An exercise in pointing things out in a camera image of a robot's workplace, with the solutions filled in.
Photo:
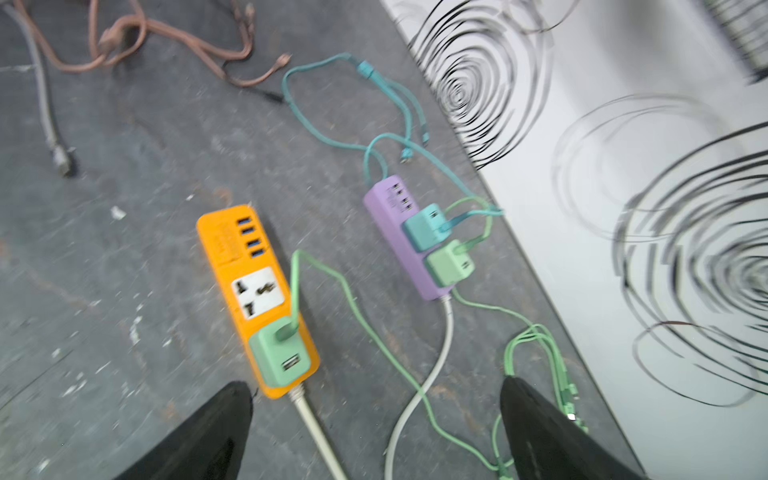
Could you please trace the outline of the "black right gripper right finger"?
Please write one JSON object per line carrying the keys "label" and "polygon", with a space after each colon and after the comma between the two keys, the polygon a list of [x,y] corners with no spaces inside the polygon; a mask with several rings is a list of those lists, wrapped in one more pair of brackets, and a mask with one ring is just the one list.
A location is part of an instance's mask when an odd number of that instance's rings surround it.
{"label": "black right gripper right finger", "polygon": [[521,479],[639,479],[526,380],[508,376],[500,411]]}

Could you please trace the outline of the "purple power strip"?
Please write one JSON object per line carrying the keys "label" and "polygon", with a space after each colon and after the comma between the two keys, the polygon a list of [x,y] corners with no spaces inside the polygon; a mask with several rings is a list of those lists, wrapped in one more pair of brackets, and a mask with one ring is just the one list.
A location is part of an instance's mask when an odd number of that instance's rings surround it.
{"label": "purple power strip", "polygon": [[447,295],[451,286],[438,286],[424,265],[430,250],[417,252],[402,228],[420,211],[402,178],[391,175],[375,183],[363,203],[420,296],[431,301]]}

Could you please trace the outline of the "orange power strip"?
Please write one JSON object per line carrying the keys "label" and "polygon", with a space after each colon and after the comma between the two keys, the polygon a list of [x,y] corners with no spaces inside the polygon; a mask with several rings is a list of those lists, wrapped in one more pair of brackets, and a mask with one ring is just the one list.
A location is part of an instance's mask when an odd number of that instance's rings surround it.
{"label": "orange power strip", "polygon": [[[318,370],[320,358],[256,211],[239,205],[207,213],[196,229],[260,390],[270,399],[285,396]],[[289,387],[274,389],[262,380],[248,342],[261,328],[287,316],[298,322],[311,367]]]}

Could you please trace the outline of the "teal charger adapter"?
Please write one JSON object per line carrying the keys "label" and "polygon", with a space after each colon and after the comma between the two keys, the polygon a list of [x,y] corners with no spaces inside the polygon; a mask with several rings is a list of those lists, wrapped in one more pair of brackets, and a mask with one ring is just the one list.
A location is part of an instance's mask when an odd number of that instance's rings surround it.
{"label": "teal charger adapter", "polygon": [[443,210],[436,203],[405,220],[402,230],[416,252],[425,252],[440,245],[452,233]]}

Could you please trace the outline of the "light green charger adapter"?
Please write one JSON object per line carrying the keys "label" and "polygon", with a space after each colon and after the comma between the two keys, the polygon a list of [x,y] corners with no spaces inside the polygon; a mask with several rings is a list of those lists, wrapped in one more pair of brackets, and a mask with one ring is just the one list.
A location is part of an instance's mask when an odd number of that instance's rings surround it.
{"label": "light green charger adapter", "polygon": [[267,387],[289,387],[310,370],[307,347],[291,316],[264,326],[248,344]]}
{"label": "light green charger adapter", "polygon": [[474,261],[466,247],[457,239],[428,254],[424,258],[424,265],[439,287],[455,285],[475,271]]}

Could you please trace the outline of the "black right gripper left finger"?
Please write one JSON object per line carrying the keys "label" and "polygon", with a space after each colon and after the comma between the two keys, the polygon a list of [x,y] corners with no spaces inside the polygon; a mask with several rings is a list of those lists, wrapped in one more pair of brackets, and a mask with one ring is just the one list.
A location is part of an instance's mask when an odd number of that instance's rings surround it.
{"label": "black right gripper left finger", "polygon": [[232,381],[118,477],[235,479],[252,415],[248,384]]}

